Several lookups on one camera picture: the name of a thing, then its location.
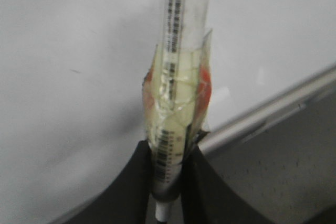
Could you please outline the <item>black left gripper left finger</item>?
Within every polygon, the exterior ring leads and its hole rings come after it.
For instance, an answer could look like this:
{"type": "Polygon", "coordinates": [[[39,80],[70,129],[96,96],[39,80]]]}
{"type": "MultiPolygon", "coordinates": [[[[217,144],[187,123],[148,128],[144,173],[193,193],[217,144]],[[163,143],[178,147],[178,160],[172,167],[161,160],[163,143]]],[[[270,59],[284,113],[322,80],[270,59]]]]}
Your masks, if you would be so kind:
{"type": "Polygon", "coordinates": [[[145,223],[151,177],[150,148],[140,141],[112,184],[66,223],[145,223]]]}

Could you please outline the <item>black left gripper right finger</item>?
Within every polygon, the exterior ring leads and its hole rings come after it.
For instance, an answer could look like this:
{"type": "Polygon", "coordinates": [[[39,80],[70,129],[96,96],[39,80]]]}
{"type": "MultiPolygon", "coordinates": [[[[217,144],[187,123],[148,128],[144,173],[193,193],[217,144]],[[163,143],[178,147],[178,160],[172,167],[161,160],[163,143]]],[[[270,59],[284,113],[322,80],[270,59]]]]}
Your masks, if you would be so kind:
{"type": "Polygon", "coordinates": [[[181,204],[184,223],[272,223],[239,197],[215,172],[198,147],[199,130],[183,162],[181,204]]]}

